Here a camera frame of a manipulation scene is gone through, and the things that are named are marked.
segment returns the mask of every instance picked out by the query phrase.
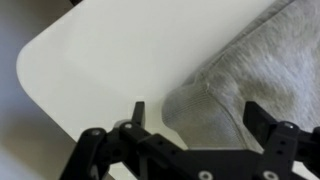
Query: black mechanical part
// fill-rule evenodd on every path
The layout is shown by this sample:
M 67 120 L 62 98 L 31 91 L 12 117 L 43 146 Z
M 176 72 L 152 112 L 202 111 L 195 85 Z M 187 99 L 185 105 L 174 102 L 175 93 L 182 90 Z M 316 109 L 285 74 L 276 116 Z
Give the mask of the black mechanical part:
M 319 127 L 307 133 L 291 122 L 277 122 L 255 102 L 246 103 L 243 122 L 264 148 L 249 150 L 182 150 L 143 127 L 145 104 L 137 102 L 132 120 L 106 133 L 86 130 L 61 179 L 102 179 L 110 165 L 122 162 L 139 180 L 303 180 L 292 172 L 301 161 L 319 176 Z
M 78 5 L 82 0 L 70 0 L 73 6 Z

